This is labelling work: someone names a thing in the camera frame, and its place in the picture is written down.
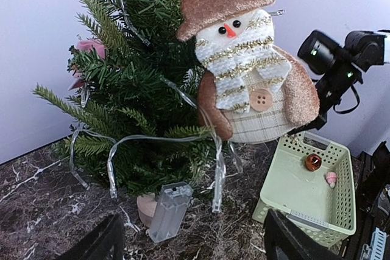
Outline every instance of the green plastic basket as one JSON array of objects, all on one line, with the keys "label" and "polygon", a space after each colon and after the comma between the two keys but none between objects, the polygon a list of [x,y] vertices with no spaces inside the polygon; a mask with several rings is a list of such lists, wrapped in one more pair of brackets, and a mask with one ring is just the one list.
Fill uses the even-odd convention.
[{"label": "green plastic basket", "polygon": [[[314,172],[305,166],[312,153],[322,158]],[[325,179],[330,171],[338,176],[334,189]],[[252,218],[264,223],[270,208],[281,211],[325,247],[354,234],[355,185],[349,149],[309,132],[280,138]]]}]

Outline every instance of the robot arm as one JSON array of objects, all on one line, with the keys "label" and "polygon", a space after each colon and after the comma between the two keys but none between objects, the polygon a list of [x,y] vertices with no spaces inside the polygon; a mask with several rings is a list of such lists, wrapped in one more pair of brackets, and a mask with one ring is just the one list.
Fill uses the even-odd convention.
[{"label": "robot arm", "polygon": [[298,57],[315,74],[323,74],[316,84],[320,110],[313,122],[289,134],[322,128],[327,122],[328,110],[340,104],[342,95],[353,88],[354,83],[363,83],[363,72],[373,65],[390,63],[390,30],[353,31],[347,35],[344,47],[315,30],[301,45]]}]

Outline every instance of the snowman eye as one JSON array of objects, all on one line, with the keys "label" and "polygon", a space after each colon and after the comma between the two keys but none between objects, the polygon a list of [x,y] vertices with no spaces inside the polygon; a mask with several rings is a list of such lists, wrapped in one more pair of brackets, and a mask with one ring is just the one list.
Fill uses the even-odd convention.
[{"label": "snowman eye", "polygon": [[233,22],[233,27],[240,27],[240,25],[241,25],[241,21],[235,20]]},{"label": "snowman eye", "polygon": [[218,32],[219,32],[221,35],[223,35],[223,34],[226,33],[226,29],[225,29],[224,27],[220,27],[220,28],[218,29]]}]

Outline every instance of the orange ball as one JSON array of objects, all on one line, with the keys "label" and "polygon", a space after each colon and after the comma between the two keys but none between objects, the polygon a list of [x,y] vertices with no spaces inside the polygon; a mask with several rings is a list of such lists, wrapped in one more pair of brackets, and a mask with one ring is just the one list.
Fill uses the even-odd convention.
[{"label": "orange ball", "polygon": [[321,167],[321,157],[316,154],[308,155],[306,158],[306,167],[310,171],[318,170]]}]

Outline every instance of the snowman ornament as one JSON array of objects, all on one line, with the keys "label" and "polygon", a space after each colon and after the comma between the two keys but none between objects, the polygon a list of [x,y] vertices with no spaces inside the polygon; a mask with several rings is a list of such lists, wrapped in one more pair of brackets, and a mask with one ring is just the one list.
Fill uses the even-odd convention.
[{"label": "snowman ornament", "polygon": [[206,69],[198,105],[224,141],[271,141],[318,116],[305,68],[274,44],[272,17],[263,9],[274,2],[182,0],[177,38],[196,37],[196,56]]}]

